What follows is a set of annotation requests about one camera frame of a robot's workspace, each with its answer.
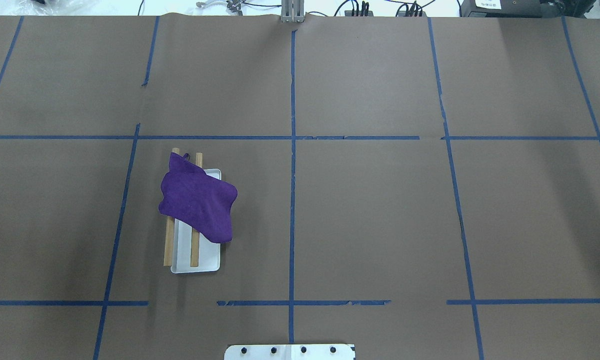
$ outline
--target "purple towel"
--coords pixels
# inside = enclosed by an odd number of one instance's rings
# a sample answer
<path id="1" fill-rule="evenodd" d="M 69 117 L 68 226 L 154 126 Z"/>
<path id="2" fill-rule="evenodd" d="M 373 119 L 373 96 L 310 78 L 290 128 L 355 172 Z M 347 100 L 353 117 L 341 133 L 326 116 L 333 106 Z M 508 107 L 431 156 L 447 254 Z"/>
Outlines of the purple towel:
<path id="1" fill-rule="evenodd" d="M 212 243 L 231 241 L 231 205 L 238 197 L 235 186 L 206 175 L 172 152 L 160 188 L 164 194 L 158 207 L 161 214 L 191 225 Z"/>

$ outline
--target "wooden stick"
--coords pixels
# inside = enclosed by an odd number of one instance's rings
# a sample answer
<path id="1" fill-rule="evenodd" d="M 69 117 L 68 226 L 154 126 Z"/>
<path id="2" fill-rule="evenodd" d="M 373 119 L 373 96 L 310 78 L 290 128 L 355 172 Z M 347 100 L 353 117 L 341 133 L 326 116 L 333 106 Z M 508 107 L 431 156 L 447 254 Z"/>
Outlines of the wooden stick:
<path id="1" fill-rule="evenodd" d="M 171 151 L 179 155 L 179 148 L 174 147 Z M 164 238 L 164 266 L 169 267 L 173 264 L 173 237 L 176 229 L 176 219 L 167 216 L 167 234 Z"/>
<path id="2" fill-rule="evenodd" d="M 195 153 L 195 166 L 202 167 L 202 153 Z M 191 230 L 191 267 L 200 266 L 200 233 L 192 228 Z"/>

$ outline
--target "cable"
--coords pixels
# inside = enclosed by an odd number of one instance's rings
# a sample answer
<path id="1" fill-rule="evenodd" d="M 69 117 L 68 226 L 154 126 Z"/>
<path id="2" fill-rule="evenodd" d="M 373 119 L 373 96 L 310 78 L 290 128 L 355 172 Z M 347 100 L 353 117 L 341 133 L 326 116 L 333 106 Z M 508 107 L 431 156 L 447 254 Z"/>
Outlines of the cable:
<path id="1" fill-rule="evenodd" d="M 142 10 L 142 5 L 144 5 L 144 0 L 140 2 L 140 7 L 138 7 L 138 16 L 140 16 L 140 10 Z"/>
<path id="2" fill-rule="evenodd" d="M 261 7 L 261 8 L 281 8 L 282 5 L 260 5 L 260 4 L 251 4 L 250 2 L 243 2 L 243 5 L 249 5 L 250 7 Z"/>
<path id="3" fill-rule="evenodd" d="M 425 7 L 429 6 L 430 4 L 433 4 L 435 2 L 435 0 L 430 0 L 430 2 L 427 2 L 426 4 L 422 5 L 421 8 L 424 9 Z"/>
<path id="4" fill-rule="evenodd" d="M 409 8 L 409 4 L 407 4 L 407 3 L 403 2 L 403 3 L 402 3 L 402 5 L 400 5 L 400 7 L 398 7 L 398 11 L 396 11 L 396 12 L 395 12 L 395 17 L 396 17 L 396 18 L 397 18 L 397 17 L 400 15 L 400 10 L 401 10 L 403 7 L 407 7 L 407 9 L 408 9 L 408 8 Z"/>
<path id="5" fill-rule="evenodd" d="M 348 2 L 354 2 L 354 0 L 344 0 L 340 6 L 338 6 L 338 9 L 336 10 L 336 13 L 333 14 L 333 16 L 338 16 L 338 12 L 339 10 L 344 6 L 344 4 L 348 3 Z"/>

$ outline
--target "blue tape line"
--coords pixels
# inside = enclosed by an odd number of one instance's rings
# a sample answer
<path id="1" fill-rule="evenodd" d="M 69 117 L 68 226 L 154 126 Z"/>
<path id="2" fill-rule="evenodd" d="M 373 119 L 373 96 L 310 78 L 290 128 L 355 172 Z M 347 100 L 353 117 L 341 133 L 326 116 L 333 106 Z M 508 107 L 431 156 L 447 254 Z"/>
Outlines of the blue tape line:
<path id="1" fill-rule="evenodd" d="M 296 306 L 384 306 L 390 300 L 296 300 Z"/>
<path id="2" fill-rule="evenodd" d="M 142 141 L 198 140 L 198 141 L 290 141 L 290 136 L 232 136 L 232 135 L 142 135 Z"/>
<path id="3" fill-rule="evenodd" d="M 0 300 L 0 306 L 102 306 L 104 301 Z"/>
<path id="4" fill-rule="evenodd" d="M 160 23 L 160 17 L 155 17 L 155 25 L 153 25 L 153 38 L 151 39 L 151 48 L 149 50 L 149 60 L 146 62 L 146 75 L 144 76 L 144 82 L 142 86 L 149 84 L 149 74 L 151 73 L 151 62 L 153 61 L 153 50 L 155 48 L 155 37 L 158 35 L 158 23 Z"/>
<path id="5" fill-rule="evenodd" d="M 132 140 L 129 135 L 0 135 L 0 139 L 12 140 Z"/>
<path id="6" fill-rule="evenodd" d="M 295 33 L 291 32 L 291 215 L 289 229 L 289 344 L 295 342 L 293 335 L 295 300 Z"/>
<path id="7" fill-rule="evenodd" d="M 298 136 L 299 141 L 418 141 L 419 136 Z"/>
<path id="8" fill-rule="evenodd" d="M 462 217 L 462 205 L 460 203 L 460 192 L 458 190 L 457 176 L 455 174 L 455 163 L 453 162 L 453 150 L 451 148 L 449 125 L 446 118 L 446 110 L 442 102 L 442 80 L 440 78 L 440 69 L 437 63 L 437 51 L 435 50 L 435 39 L 433 35 L 433 23 L 431 18 L 426 18 L 428 21 L 428 32 L 431 40 L 431 51 L 433 53 L 433 64 L 435 68 L 435 80 L 437 81 L 437 95 L 440 100 L 440 110 L 444 121 L 444 137 L 446 139 L 446 152 L 449 157 L 449 166 L 451 168 L 451 179 L 453 181 L 453 193 L 455 194 L 455 208 L 460 221 L 460 232 L 462 234 L 462 247 L 464 248 L 464 267 L 466 268 L 466 278 L 469 283 L 469 295 L 471 300 L 475 300 L 475 290 L 473 287 L 473 274 L 471 272 L 471 261 L 469 260 L 469 247 L 466 242 L 466 232 L 464 231 L 464 218 Z M 478 356 L 480 360 L 484 360 L 484 349 L 482 347 L 482 331 L 480 331 L 480 319 L 478 319 L 478 307 L 475 304 L 471 305 L 473 310 L 473 326 L 475 327 L 475 337 L 478 345 Z"/>
<path id="9" fill-rule="evenodd" d="M 548 305 L 548 304 L 600 304 L 600 298 L 490 298 L 480 300 L 447 300 L 446 305 Z"/>
<path id="10" fill-rule="evenodd" d="M 99 348 L 102 343 L 102 333 L 104 332 L 104 323 L 106 321 L 106 308 L 108 297 L 111 292 L 111 283 L 113 282 L 113 271 L 115 270 L 115 259 L 117 258 L 117 247 L 120 242 L 120 234 L 122 233 L 122 221 L 124 220 L 124 210 L 126 210 L 126 196 L 129 192 L 129 182 L 131 180 L 131 171 L 133 170 L 133 161 L 135 160 L 135 150 L 138 144 L 138 134 L 140 133 L 140 124 L 135 126 L 135 134 L 133 134 L 133 145 L 131 146 L 131 156 L 129 157 L 129 166 L 126 169 L 126 179 L 124 180 L 124 191 L 122 192 L 122 203 L 120 205 L 120 214 L 117 218 L 117 229 L 115 230 L 115 240 L 113 241 L 113 251 L 111 251 L 111 262 L 108 267 L 108 276 L 106 278 L 106 288 L 104 291 L 104 302 L 102 312 L 100 313 L 100 322 L 98 326 L 98 335 L 96 344 L 93 350 L 93 360 L 97 360 L 99 356 Z"/>
<path id="11" fill-rule="evenodd" d="M 218 306 L 289 306 L 288 300 L 230 300 L 218 301 Z"/>
<path id="12" fill-rule="evenodd" d="M 586 91 L 586 86 L 584 85 L 584 80 L 582 79 L 582 75 L 579 70 L 578 60 L 576 60 L 575 52 L 573 51 L 573 45 L 571 44 L 571 37 L 569 35 L 569 27 L 567 27 L 567 18 L 562 16 L 562 27 L 564 28 L 564 36 L 567 38 L 567 45 L 569 46 L 569 53 L 571 54 L 571 60 L 573 61 L 573 67 L 576 69 L 576 75 L 578 75 L 578 81 L 580 83 L 580 87 L 582 88 L 582 94 L 584 94 L 584 99 L 586 101 L 586 106 L 588 107 L 588 113 L 591 116 L 591 120 L 593 121 L 593 126 L 595 128 L 595 133 L 597 133 L 597 138 L 600 141 L 600 126 L 597 124 L 597 119 L 595 118 L 595 112 L 593 111 L 593 106 L 591 105 L 591 100 L 588 97 L 588 91 Z"/>
<path id="13" fill-rule="evenodd" d="M 107 306 L 149 306 L 149 301 L 109 301 Z"/>
<path id="14" fill-rule="evenodd" d="M 24 21 L 24 16 L 21 16 L 18 21 L 18 26 L 16 27 L 16 32 L 13 34 L 13 39 L 11 40 L 11 44 L 9 46 L 9 51 L 7 51 L 7 55 L 4 59 L 4 63 L 2 64 L 2 69 L 0 69 L 0 83 L 2 82 L 2 77 L 4 76 L 4 71 L 7 69 L 7 64 L 9 63 L 9 59 L 11 57 L 11 53 L 13 52 L 13 48 L 16 45 L 16 40 L 18 39 L 19 30 L 22 27 L 22 21 Z"/>
<path id="15" fill-rule="evenodd" d="M 384 306 L 390 300 L 294 300 L 294 306 Z M 218 306 L 289 306 L 288 300 L 230 300 L 218 301 Z"/>
<path id="16" fill-rule="evenodd" d="M 0 140 L 127 140 L 131 135 L 0 135 Z M 216 140 L 216 141 L 289 141 L 291 136 L 277 135 L 141 135 L 142 141 Z M 310 136 L 298 135 L 296 141 L 418 141 L 420 136 Z M 598 141 L 597 136 L 449 136 L 452 141 Z"/>
<path id="17" fill-rule="evenodd" d="M 149 301 L 0 300 L 0 306 L 149 306 Z"/>
<path id="18" fill-rule="evenodd" d="M 452 141 L 597 141 L 596 136 L 449 136 Z"/>

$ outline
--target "white tray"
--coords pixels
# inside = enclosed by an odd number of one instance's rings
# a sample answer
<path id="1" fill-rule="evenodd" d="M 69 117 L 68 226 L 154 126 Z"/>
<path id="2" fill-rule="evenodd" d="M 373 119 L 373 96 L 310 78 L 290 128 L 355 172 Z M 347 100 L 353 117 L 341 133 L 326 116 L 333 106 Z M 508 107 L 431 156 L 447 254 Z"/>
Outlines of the white tray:
<path id="1" fill-rule="evenodd" d="M 218 180 L 222 180 L 222 173 L 216 168 L 204 171 Z M 200 234 L 199 266 L 191 264 L 191 227 L 176 219 L 173 232 L 173 262 L 171 272 L 185 274 L 189 272 L 210 272 L 220 269 L 220 244 L 212 243 Z"/>
<path id="2" fill-rule="evenodd" d="M 352 344 L 232 345 L 224 360 L 355 360 Z"/>

